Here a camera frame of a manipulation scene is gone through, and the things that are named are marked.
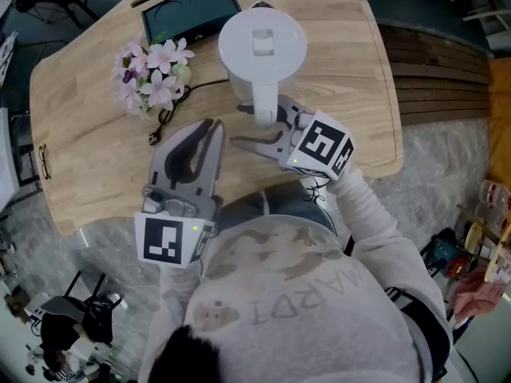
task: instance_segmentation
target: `person's arm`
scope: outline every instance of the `person's arm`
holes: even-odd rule
[[[437,376],[452,346],[443,297],[428,275],[417,247],[398,231],[396,220],[386,211],[354,165],[327,189],[336,194],[339,210],[355,241],[353,256],[376,278],[384,290],[397,288],[403,298],[396,302],[421,354],[425,373]]]
[[[153,363],[160,356],[172,332],[183,324],[186,307],[199,286],[196,265],[181,270],[160,267],[160,309],[154,313],[139,373],[139,383],[146,383]]]

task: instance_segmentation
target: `wooden slat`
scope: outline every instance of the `wooden slat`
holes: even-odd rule
[[[404,62],[406,64],[427,64],[440,65],[442,67],[461,69],[471,73],[477,73],[485,77],[489,76],[488,62],[484,65],[474,64],[473,62],[458,60],[454,58],[443,57],[434,53],[423,53],[417,51],[405,51],[402,49],[387,49],[386,55],[390,62]]]
[[[399,102],[407,101],[488,101],[488,93],[451,89],[396,89]]]
[[[460,81],[477,82],[478,84],[489,84],[488,77],[476,73],[469,73],[468,71],[440,67],[436,65],[401,64],[397,62],[391,62],[390,68],[392,69],[392,75],[394,77],[447,78]]]
[[[386,37],[401,38],[409,41],[423,41],[431,45],[455,49],[461,53],[466,53],[472,57],[487,59],[487,56],[482,51],[468,47],[467,45],[460,44],[459,42],[452,41],[448,38],[441,38],[432,34],[423,33],[420,31],[404,29],[401,27],[392,26],[379,26],[380,32],[385,40]]]
[[[401,115],[401,124],[429,124],[446,120],[487,118],[488,116],[489,109],[459,109],[455,111],[404,113]]]
[[[475,93],[488,92],[486,85],[437,78],[395,77],[394,84],[396,89],[452,89]]]
[[[387,37],[383,38],[383,44],[386,49],[402,49],[404,51],[432,53],[435,55],[453,58],[460,61],[467,61],[471,64],[476,64],[480,66],[488,65],[487,58],[474,57],[473,55],[469,55],[467,53],[463,53],[462,51],[451,49],[450,47],[446,46],[440,47],[437,45],[428,44],[427,42],[423,41],[401,40],[397,38]]]
[[[489,109],[488,101],[409,101],[399,104],[399,113]]]

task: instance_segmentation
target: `concrete floor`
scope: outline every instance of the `concrete floor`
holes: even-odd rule
[[[119,1],[89,0],[89,5],[102,15]],[[377,18],[406,21],[428,29],[436,27],[439,32],[451,32],[460,39],[472,38],[471,42],[477,43],[474,36],[478,35],[478,24],[452,26],[459,22],[453,15],[453,7],[445,4],[445,0],[369,2]],[[77,9],[77,16],[87,26],[92,24],[80,9]],[[2,19],[0,30],[7,34],[15,29],[20,33],[21,43],[71,41],[81,32],[69,19],[46,25],[12,9]],[[7,83],[26,96],[2,92],[2,103],[10,109],[28,107],[30,72],[38,55],[35,49],[16,54]],[[24,133],[30,135],[29,125]],[[475,196],[488,169],[488,125],[484,120],[471,120],[409,127],[404,129],[403,139],[403,170],[397,175],[369,179],[368,182],[398,220],[399,229],[422,248],[434,232],[454,225],[457,203],[469,203]],[[347,240],[349,234],[335,206],[330,202],[327,209],[338,220],[339,236]],[[104,220],[87,226],[73,237],[62,239],[53,229],[43,194],[15,205],[7,213],[9,217],[0,223],[0,227],[10,234],[18,248],[14,260],[18,264],[21,283],[29,294],[35,295],[42,290],[62,294],[77,270],[84,270],[90,280],[105,272],[109,276],[109,288],[125,296],[128,309],[118,308],[113,317],[116,350],[113,361],[135,377],[149,322],[157,308],[159,271],[157,267],[137,260],[133,221]]]

